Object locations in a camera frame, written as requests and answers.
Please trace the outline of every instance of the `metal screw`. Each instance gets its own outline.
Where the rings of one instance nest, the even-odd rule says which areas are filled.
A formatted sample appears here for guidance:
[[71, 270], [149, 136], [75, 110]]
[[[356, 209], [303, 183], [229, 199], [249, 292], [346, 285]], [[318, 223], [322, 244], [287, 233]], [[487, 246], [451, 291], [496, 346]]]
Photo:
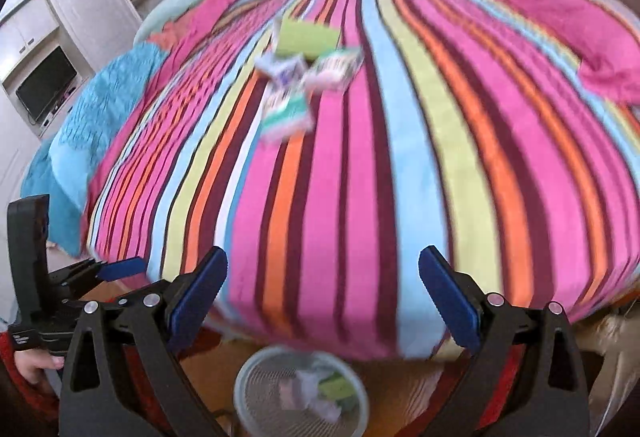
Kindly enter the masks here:
[[562, 312], [564, 311], [564, 309], [562, 309], [562, 306], [558, 302], [549, 303], [549, 310], [553, 312], [553, 314], [562, 314]]
[[501, 294], [498, 294], [497, 292], [489, 293], [486, 296], [486, 299], [494, 307], [502, 307], [504, 305], [504, 298], [502, 297]]
[[156, 293], [147, 294], [142, 303], [147, 307], [155, 307], [160, 303], [160, 296]]
[[87, 314], [93, 314], [98, 310], [98, 302], [90, 301], [84, 304], [84, 312]]

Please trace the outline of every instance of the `tv screen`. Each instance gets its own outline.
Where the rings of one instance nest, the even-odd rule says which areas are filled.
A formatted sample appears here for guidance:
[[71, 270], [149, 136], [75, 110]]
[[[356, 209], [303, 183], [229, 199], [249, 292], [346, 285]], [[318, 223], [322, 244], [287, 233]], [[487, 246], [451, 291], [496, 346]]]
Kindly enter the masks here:
[[16, 95], [29, 115], [40, 122], [75, 77], [76, 70], [62, 49], [57, 47], [24, 80]]

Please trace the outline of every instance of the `blue gripper pad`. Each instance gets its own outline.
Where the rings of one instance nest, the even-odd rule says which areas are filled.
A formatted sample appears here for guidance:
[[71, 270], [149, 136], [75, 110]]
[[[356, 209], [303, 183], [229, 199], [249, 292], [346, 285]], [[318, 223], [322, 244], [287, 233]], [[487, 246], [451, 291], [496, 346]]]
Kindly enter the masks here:
[[480, 318], [456, 283], [447, 261], [440, 261], [427, 247], [420, 253], [418, 270], [455, 342], [475, 354], [481, 346]]
[[133, 257], [104, 264], [98, 271], [98, 278], [105, 282], [113, 282], [140, 273], [146, 273], [146, 261], [140, 257]]
[[226, 279], [226, 253], [213, 247], [193, 271], [193, 280], [182, 293], [167, 322], [167, 348], [177, 353], [189, 348]]

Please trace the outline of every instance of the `hand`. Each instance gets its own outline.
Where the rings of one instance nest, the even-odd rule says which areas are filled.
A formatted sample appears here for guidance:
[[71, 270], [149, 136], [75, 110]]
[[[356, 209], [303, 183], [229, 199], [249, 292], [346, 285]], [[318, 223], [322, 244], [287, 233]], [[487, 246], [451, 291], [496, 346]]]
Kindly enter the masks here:
[[20, 375], [44, 394], [53, 394], [53, 389], [44, 374], [45, 370], [60, 370], [65, 366], [65, 358], [51, 356], [43, 349], [30, 349], [14, 354], [15, 368]]

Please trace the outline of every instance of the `bed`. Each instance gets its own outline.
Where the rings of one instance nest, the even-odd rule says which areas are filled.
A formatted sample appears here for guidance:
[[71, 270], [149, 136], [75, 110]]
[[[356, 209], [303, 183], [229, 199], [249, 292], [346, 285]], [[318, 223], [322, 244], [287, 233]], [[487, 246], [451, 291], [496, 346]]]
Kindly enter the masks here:
[[[260, 140], [254, 70], [276, 16], [338, 27], [365, 58], [281, 145]], [[223, 247], [218, 327], [449, 357], [427, 245], [574, 321], [638, 278], [639, 33], [618, 0], [205, 0], [96, 76], [22, 193], [51, 195], [70, 253], [142, 257], [151, 280]]]

